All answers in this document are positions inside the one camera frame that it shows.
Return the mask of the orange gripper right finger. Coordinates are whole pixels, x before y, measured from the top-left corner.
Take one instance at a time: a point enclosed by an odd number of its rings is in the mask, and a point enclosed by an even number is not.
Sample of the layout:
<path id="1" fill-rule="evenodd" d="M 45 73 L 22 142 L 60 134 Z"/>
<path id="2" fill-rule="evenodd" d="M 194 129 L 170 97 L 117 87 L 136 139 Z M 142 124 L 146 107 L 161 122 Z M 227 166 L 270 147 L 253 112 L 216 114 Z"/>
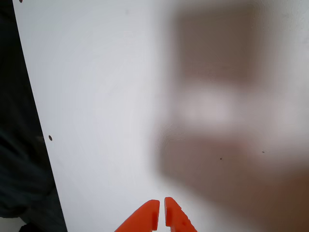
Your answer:
<path id="1" fill-rule="evenodd" d="M 165 222 L 171 232 L 197 232 L 188 216 L 172 197 L 165 198 Z"/>

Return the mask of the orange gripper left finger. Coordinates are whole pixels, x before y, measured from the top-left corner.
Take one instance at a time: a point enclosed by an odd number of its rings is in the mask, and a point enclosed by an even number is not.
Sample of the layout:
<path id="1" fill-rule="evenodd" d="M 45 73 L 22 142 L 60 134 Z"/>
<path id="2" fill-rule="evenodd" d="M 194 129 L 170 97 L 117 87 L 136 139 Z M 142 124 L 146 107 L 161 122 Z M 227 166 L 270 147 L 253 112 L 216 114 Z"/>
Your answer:
<path id="1" fill-rule="evenodd" d="M 129 216 L 115 232 L 152 232 L 158 228 L 159 200 L 149 200 Z"/>

